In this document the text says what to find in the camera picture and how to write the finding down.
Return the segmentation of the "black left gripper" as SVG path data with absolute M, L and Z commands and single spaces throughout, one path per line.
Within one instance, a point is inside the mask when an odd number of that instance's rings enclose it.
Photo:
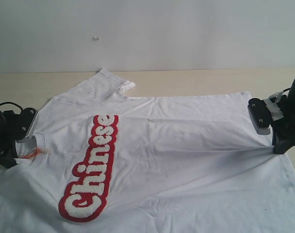
M 17 165 L 16 141 L 14 139 L 14 124 L 19 114 L 13 110 L 0 110 L 0 165 L 6 169 Z

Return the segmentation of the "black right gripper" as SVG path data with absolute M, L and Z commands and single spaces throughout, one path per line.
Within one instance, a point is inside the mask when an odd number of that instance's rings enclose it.
M 295 112 L 287 105 L 287 96 L 282 95 L 278 106 L 284 114 L 284 118 L 274 121 L 273 128 L 273 153 L 285 154 L 290 148 L 295 147 Z

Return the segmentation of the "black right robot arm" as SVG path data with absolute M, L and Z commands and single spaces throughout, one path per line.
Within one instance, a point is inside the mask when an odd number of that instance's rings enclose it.
M 295 147 L 295 79 L 289 88 L 288 95 L 283 95 L 278 107 L 283 118 L 273 123 L 273 152 L 284 154 Z

